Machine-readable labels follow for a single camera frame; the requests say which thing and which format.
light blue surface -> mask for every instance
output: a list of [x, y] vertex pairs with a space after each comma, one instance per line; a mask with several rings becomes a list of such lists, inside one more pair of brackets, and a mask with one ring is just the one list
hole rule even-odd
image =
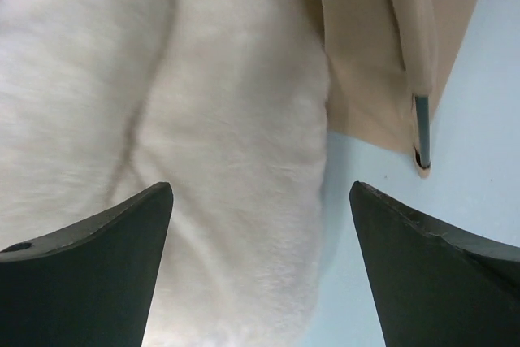
[[479, 0], [432, 125], [432, 170], [329, 135], [325, 270], [303, 347], [384, 347], [349, 207], [355, 180], [473, 233], [520, 246], [520, 0]]

black object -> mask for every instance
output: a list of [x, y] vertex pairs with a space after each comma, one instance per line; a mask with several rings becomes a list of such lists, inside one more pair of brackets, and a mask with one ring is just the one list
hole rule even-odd
[[172, 205], [170, 185], [156, 184], [3, 250], [0, 346], [141, 346]]
[[367, 184], [350, 203], [387, 347], [520, 346], [519, 248]]
[[417, 127], [419, 135], [419, 151], [415, 150], [415, 159], [423, 170], [427, 170], [431, 166], [430, 98], [415, 97], [415, 111], [417, 112]]

tan cloth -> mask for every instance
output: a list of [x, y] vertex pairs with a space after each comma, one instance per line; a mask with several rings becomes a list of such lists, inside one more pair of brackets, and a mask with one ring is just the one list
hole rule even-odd
[[435, 113], [476, 0], [322, 3], [334, 77], [330, 129], [413, 152], [413, 96], [430, 96]]

white plush fabric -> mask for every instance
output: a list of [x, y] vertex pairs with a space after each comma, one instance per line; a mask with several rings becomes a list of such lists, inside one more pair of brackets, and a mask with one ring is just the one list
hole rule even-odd
[[303, 0], [0, 0], [0, 247], [166, 180], [143, 345], [295, 345], [327, 89]]

drawstring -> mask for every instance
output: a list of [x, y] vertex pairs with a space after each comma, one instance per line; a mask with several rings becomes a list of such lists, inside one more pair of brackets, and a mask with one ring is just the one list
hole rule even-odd
[[419, 174], [427, 176], [430, 169], [429, 101], [436, 86], [438, 43], [431, 0], [392, 0], [401, 39], [410, 92], [415, 99], [417, 123], [415, 161]]

